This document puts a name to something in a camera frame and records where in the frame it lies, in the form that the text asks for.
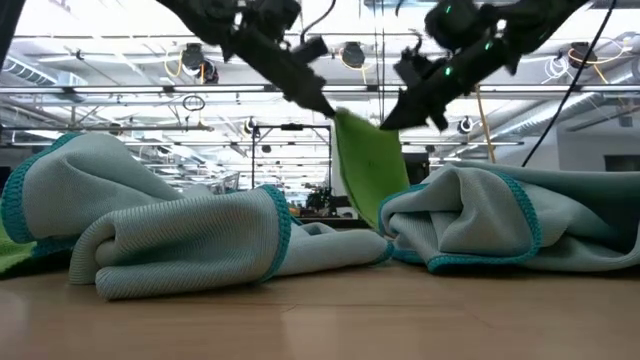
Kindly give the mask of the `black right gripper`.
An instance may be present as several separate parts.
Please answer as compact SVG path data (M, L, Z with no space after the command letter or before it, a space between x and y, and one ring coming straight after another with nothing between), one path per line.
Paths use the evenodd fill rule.
M471 45L448 59L435 74L436 95L439 100L454 100L468 95L482 80L501 67L511 73L517 69L520 54L501 38L487 38ZM446 129L445 107L432 104L411 91L400 90L398 100L381 130L406 130L427 125L427 119L438 130Z

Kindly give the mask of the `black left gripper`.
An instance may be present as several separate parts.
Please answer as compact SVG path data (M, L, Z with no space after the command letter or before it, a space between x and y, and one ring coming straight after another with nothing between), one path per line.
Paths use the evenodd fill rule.
M322 94L326 80L309 66L328 54L321 37L287 50L255 27L245 27L231 31L228 49L281 90L286 100L328 118L335 116L334 108Z

